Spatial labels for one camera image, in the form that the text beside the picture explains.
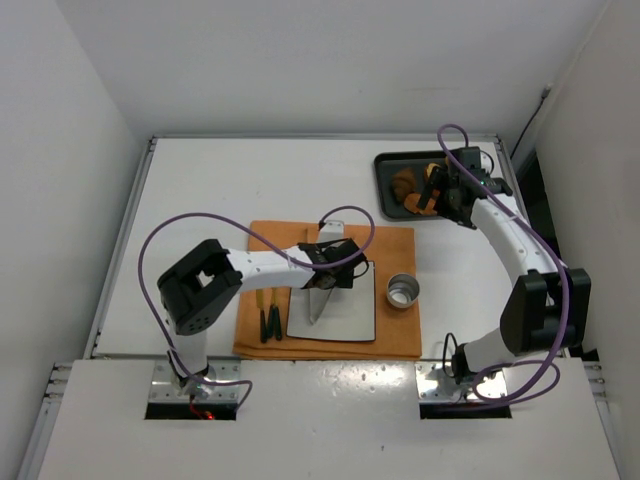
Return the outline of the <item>stainless steel tongs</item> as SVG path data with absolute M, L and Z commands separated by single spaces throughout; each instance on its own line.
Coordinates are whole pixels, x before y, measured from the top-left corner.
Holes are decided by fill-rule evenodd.
M 321 317 L 328 300 L 330 299 L 332 289 L 310 289 L 309 290 L 309 323 L 314 325 Z

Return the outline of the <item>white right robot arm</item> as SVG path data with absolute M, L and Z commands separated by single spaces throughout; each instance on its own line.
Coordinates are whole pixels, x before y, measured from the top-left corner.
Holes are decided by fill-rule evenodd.
M 521 216 L 508 183 L 482 166 L 477 146 L 388 152 L 373 162 L 382 213 L 391 220 L 437 216 L 484 234 L 512 283 L 497 329 L 457 346 L 457 383 L 540 352 L 579 346 L 586 330 L 591 279 L 546 250 Z

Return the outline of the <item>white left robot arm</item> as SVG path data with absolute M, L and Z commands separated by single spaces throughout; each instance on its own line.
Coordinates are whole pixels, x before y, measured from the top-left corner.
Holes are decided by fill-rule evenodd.
M 170 329 L 169 359 L 180 387 L 208 374 L 206 330 L 238 294 L 290 288 L 311 290 L 310 316 L 316 321 L 330 292 L 353 287 L 358 268 L 368 260 L 352 239 L 299 243 L 275 251 L 240 251 L 205 240 L 174 264 L 157 282 Z

